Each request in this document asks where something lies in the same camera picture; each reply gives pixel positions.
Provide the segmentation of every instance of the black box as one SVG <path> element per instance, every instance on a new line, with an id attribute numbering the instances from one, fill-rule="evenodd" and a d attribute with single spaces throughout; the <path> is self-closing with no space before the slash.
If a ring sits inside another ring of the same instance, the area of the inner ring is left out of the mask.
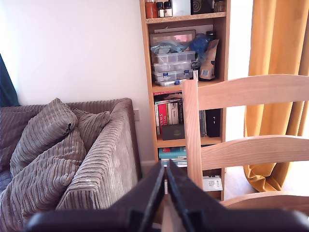
<path id="1" fill-rule="evenodd" d="M 212 0 L 191 0 L 191 14 L 212 13 Z"/>
<path id="2" fill-rule="evenodd" d="M 162 139 L 164 141 L 174 139 L 184 139 L 184 124 L 162 126 Z"/>
<path id="3" fill-rule="evenodd" d="M 221 109 L 206 110 L 206 130 L 210 138 L 220 137 Z"/>

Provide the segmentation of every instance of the white wall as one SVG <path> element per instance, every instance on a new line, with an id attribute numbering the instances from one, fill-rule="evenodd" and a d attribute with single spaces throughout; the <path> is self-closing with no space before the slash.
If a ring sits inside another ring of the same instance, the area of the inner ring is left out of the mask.
<path id="1" fill-rule="evenodd" d="M 0 0 L 0 53 L 21 104 L 131 98 L 153 160 L 138 0 Z"/>

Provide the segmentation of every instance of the cushion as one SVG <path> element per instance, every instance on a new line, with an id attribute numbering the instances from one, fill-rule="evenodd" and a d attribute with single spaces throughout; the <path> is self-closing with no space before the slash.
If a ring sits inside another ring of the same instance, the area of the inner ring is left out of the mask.
<path id="1" fill-rule="evenodd" d="M 79 109 L 72 109 L 72 111 L 77 116 L 78 128 L 88 153 L 103 127 L 109 122 L 110 112 L 92 114 Z"/>
<path id="2" fill-rule="evenodd" d="M 9 183 L 12 181 L 12 175 L 10 167 L 0 172 L 0 194 L 6 189 Z"/>
<path id="3" fill-rule="evenodd" d="M 39 154 L 62 140 L 76 124 L 75 114 L 60 99 L 47 104 L 22 133 L 10 162 L 12 175 L 16 176 Z"/>
<path id="4" fill-rule="evenodd" d="M 24 128 L 35 112 L 0 112 L 0 172 L 10 166 L 11 156 Z"/>
<path id="5" fill-rule="evenodd" d="M 0 195 L 0 231 L 22 231 L 32 215 L 55 209 L 85 156 L 75 128 L 20 171 Z"/>

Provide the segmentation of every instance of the red book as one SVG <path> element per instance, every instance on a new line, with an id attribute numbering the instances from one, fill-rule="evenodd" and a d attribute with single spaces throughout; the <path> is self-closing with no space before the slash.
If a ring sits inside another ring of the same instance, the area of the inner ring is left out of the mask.
<path id="1" fill-rule="evenodd" d="M 177 90 L 177 91 L 165 91 L 165 92 L 155 92 L 155 93 L 154 93 L 154 96 L 162 95 L 162 94 L 168 94 L 168 93 L 178 93 L 178 92 L 181 92 L 181 90 Z"/>
<path id="2" fill-rule="evenodd" d="M 160 131 L 162 131 L 162 126 L 168 124 L 168 115 L 166 113 L 166 104 L 158 105 L 158 110 L 159 110 Z"/>

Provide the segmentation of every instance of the wooden chair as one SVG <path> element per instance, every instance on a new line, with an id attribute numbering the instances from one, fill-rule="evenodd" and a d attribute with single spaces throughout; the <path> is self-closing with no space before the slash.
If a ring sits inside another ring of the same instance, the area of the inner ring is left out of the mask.
<path id="1" fill-rule="evenodd" d="M 309 100 L 308 76 L 251 76 L 200 88 L 196 80 L 185 81 L 183 111 L 189 177 L 203 188 L 202 170 L 309 160 L 309 140 L 296 136 L 246 137 L 201 148 L 198 113 L 199 110 L 230 106 L 306 100 Z M 309 197 L 278 191 L 248 194 L 222 204 L 229 208 L 286 207 L 309 215 Z"/>

